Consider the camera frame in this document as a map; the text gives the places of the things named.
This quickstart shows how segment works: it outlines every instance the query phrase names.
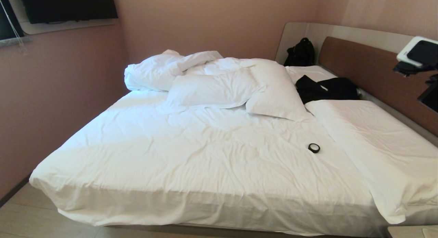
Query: window blind cord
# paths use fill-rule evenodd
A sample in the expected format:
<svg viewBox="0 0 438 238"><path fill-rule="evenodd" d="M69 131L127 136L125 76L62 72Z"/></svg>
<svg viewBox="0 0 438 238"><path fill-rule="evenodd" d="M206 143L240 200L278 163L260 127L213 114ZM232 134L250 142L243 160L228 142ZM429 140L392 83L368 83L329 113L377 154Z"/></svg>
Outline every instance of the window blind cord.
<svg viewBox="0 0 438 238"><path fill-rule="evenodd" d="M2 7L4 13L6 14L6 17L8 18L8 22L11 25L12 31L14 32L14 35L17 38L20 50L23 52L23 54L27 54L27 48L26 48L25 44L23 43L23 40L20 37L19 33L15 29L15 26L12 24L11 18L9 18L8 12L6 12L6 9L5 9L3 2L1 0L0 0L0 4L1 4L1 7Z"/></svg>

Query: black backpack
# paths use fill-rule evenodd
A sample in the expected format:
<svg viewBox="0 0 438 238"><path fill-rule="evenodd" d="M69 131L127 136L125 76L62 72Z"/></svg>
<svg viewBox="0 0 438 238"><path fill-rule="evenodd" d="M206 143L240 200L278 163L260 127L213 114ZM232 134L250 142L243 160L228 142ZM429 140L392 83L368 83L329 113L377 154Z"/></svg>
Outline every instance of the black backpack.
<svg viewBox="0 0 438 238"><path fill-rule="evenodd" d="M313 66L315 65L315 49L308 38L302 38L295 47L287 50L288 57L284 66Z"/></svg>

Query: bed frame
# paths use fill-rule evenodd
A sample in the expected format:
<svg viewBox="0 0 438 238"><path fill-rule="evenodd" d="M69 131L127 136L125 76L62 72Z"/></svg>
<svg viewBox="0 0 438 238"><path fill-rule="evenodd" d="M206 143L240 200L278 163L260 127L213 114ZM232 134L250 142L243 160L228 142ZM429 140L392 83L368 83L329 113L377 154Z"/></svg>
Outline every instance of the bed frame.
<svg viewBox="0 0 438 238"><path fill-rule="evenodd" d="M413 38L375 30L314 23L285 26L276 61L283 64L286 49L303 37L315 46L319 65L347 77L371 100L418 134L438 146L438 113L416 99L427 89L424 83L434 72L408 78L393 72L396 55Z"/></svg>

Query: pink wall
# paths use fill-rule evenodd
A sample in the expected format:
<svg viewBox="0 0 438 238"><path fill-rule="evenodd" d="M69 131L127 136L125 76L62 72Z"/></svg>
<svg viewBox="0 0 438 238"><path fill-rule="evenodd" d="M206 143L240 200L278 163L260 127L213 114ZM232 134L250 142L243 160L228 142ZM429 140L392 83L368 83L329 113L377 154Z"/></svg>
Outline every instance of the pink wall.
<svg viewBox="0 0 438 238"><path fill-rule="evenodd" d="M288 21L312 21L319 0L116 0L130 61L181 54L274 59Z"/></svg>
<svg viewBox="0 0 438 238"><path fill-rule="evenodd" d="M321 0L315 22L438 38L438 0Z"/></svg>
<svg viewBox="0 0 438 238"><path fill-rule="evenodd" d="M31 38L0 48L0 198L126 93L119 25Z"/></svg>

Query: roll of black tape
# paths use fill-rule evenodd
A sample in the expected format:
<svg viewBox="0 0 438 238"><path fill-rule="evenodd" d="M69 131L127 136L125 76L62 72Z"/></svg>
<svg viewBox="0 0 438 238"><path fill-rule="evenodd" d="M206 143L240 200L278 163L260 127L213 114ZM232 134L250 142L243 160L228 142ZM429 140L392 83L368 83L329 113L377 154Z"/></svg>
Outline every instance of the roll of black tape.
<svg viewBox="0 0 438 238"><path fill-rule="evenodd" d="M308 149L313 153L318 153L321 148L317 144L312 143L309 145Z"/></svg>

